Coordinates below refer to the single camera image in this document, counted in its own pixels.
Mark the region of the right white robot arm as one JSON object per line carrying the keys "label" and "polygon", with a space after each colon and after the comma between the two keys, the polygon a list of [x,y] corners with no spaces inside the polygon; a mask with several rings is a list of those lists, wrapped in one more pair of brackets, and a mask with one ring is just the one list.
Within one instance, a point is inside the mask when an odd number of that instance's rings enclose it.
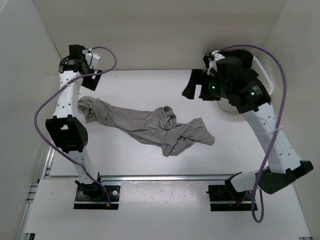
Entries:
{"label": "right white robot arm", "polygon": [[197,85],[201,86],[200,99],[227,99],[236,107],[265,152],[267,163],[259,171],[237,173],[225,181],[227,198],[236,200],[244,191],[257,189],[273,194],[313,170],[313,164],[302,160],[281,130],[280,115],[275,114],[258,73],[244,67],[241,59],[234,56],[220,59],[212,73],[193,69],[182,95],[194,99]]}

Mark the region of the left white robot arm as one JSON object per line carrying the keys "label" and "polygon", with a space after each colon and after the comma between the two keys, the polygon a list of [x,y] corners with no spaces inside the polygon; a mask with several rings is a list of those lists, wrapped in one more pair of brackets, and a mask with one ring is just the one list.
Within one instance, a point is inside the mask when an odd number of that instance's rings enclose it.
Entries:
{"label": "left white robot arm", "polygon": [[73,160],[79,175],[78,188],[93,200],[100,200],[105,188],[86,150],[88,131],[75,114],[80,88],[92,91],[97,88],[100,77],[93,74],[100,73],[95,67],[101,57],[79,44],[68,49],[69,55],[60,61],[58,68],[61,93],[53,117],[45,121],[45,127],[55,146]]}

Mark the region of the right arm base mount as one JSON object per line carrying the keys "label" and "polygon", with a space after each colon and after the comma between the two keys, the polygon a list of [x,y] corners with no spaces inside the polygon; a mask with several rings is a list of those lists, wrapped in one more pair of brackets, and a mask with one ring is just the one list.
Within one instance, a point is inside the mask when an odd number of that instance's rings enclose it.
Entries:
{"label": "right arm base mount", "polygon": [[234,174],[224,180],[223,184],[208,185],[211,212],[245,212],[251,211],[252,191],[237,192],[231,180],[237,176]]}

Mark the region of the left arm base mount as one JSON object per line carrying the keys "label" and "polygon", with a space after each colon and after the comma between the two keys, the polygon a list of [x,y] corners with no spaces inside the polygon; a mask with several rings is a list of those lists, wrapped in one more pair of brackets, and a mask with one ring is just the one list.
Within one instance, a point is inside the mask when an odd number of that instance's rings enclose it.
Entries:
{"label": "left arm base mount", "polygon": [[105,185],[105,190],[95,182],[83,184],[75,181],[77,189],[73,208],[75,210],[118,210],[121,195],[120,185]]}

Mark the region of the grey trousers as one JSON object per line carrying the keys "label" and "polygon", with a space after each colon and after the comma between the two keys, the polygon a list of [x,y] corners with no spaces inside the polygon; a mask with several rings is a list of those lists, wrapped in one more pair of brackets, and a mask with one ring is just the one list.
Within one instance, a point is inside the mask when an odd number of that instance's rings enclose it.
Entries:
{"label": "grey trousers", "polygon": [[202,118],[179,123],[170,106],[142,111],[112,106],[98,98],[84,96],[78,100],[77,108],[87,123],[98,122],[118,128],[142,144],[160,147],[165,157],[177,156],[195,143],[208,146],[215,143],[215,137]]}

